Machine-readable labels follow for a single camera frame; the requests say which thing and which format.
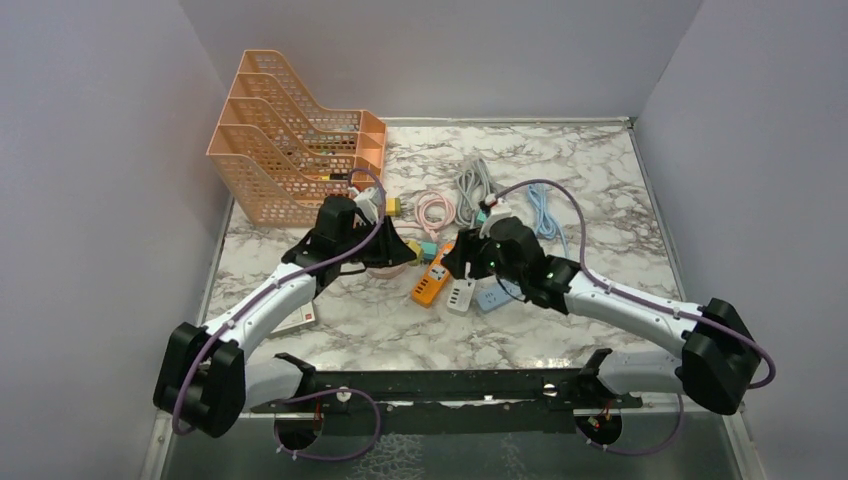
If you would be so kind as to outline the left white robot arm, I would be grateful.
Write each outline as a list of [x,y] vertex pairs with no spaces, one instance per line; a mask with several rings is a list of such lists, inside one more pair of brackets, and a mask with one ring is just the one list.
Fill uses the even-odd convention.
[[354,198],[331,196],[315,225],[287,251],[277,268],[236,306],[202,326],[182,323],[171,333],[153,404],[172,416],[178,434],[226,433],[240,414],[279,400],[290,410],[313,401],[314,384],[295,360],[247,361],[278,325],[311,303],[341,274],[344,264],[381,269],[405,264],[415,253],[385,215],[376,187]]

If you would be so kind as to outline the yellow cube plug adapter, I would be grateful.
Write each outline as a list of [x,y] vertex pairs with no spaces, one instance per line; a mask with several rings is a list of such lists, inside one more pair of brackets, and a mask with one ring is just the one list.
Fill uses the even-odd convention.
[[407,247],[415,254],[415,258],[409,261],[409,264],[412,266],[419,265],[422,262],[423,258],[423,249],[422,245],[414,239],[408,239],[405,241]]

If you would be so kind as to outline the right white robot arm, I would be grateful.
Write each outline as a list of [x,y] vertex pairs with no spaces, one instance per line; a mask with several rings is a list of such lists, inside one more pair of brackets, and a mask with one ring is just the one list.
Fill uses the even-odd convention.
[[578,261],[546,253],[515,217],[496,221],[488,232],[460,231],[441,264],[456,279],[494,276],[540,308],[598,320],[656,345],[650,352],[596,357],[576,383],[579,398],[592,407],[632,392],[677,393],[732,415],[766,358],[732,304],[666,300],[605,280]]

